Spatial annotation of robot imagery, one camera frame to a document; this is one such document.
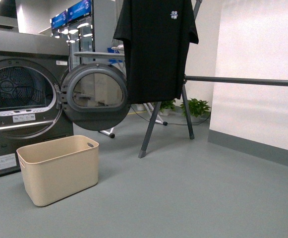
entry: beige laundry basket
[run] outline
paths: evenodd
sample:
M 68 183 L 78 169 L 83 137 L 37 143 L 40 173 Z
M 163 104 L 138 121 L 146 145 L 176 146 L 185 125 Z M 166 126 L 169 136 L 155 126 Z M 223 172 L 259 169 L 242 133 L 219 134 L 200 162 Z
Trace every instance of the beige laundry basket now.
M 74 135 L 17 149 L 25 189 L 46 206 L 98 182 L 99 144 Z

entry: blue screen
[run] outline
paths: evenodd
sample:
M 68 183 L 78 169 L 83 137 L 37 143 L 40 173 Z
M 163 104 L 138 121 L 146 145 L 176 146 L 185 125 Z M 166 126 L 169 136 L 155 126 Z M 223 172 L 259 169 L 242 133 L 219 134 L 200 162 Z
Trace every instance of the blue screen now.
M 72 21 L 91 12 L 91 0 L 82 0 L 68 8 L 68 21 Z
M 56 29 L 67 23 L 68 15 L 66 11 L 60 13 L 58 16 L 55 16 L 51 19 L 51 29 Z

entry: black t-shirt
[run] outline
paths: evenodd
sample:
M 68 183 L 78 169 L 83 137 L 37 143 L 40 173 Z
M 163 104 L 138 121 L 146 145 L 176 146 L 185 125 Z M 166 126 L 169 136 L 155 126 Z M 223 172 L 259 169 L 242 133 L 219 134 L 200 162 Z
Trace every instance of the black t-shirt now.
M 124 43 L 129 103 L 180 99 L 189 42 L 199 42 L 191 0 L 124 0 L 114 38 Z

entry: label sticker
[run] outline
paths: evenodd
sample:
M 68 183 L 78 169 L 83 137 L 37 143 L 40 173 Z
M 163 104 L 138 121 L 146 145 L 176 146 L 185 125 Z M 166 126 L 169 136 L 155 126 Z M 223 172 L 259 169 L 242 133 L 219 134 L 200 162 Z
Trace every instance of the label sticker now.
M 67 66 L 68 65 L 68 61 L 56 60 L 56 64 L 57 65 L 65 65 L 65 66 Z
M 13 116 L 13 123 L 36 120 L 35 114 L 25 114 Z
M 16 155 L 8 154 L 0 156 L 0 170 L 17 166 Z

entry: washing machine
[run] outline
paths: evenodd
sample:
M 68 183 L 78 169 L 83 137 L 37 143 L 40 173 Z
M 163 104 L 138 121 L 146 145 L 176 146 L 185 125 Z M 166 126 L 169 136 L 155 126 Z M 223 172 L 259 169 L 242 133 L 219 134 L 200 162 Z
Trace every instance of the washing machine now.
M 0 176 L 20 171 L 16 149 L 105 130 L 127 115 L 125 77 L 94 62 L 69 72 L 66 40 L 0 31 Z

